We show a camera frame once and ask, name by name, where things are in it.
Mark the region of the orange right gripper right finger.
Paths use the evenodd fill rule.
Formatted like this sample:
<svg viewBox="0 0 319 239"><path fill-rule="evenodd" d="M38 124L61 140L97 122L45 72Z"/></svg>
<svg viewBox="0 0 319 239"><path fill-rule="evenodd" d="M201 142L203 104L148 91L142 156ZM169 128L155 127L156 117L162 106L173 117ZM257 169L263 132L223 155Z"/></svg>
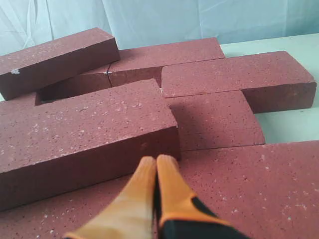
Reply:
<svg viewBox="0 0 319 239"><path fill-rule="evenodd" d="M157 157L158 234L160 239L247 239L228 221L219 218L184 181L176 159Z"/></svg>

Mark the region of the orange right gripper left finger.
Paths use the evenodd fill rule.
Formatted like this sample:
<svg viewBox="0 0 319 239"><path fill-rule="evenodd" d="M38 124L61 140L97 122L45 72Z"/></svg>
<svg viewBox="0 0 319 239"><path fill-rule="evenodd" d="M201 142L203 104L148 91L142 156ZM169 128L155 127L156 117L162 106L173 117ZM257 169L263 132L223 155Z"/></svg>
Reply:
<svg viewBox="0 0 319 239"><path fill-rule="evenodd" d="M151 239L156 161L144 156L123 190L100 214L65 239Z"/></svg>

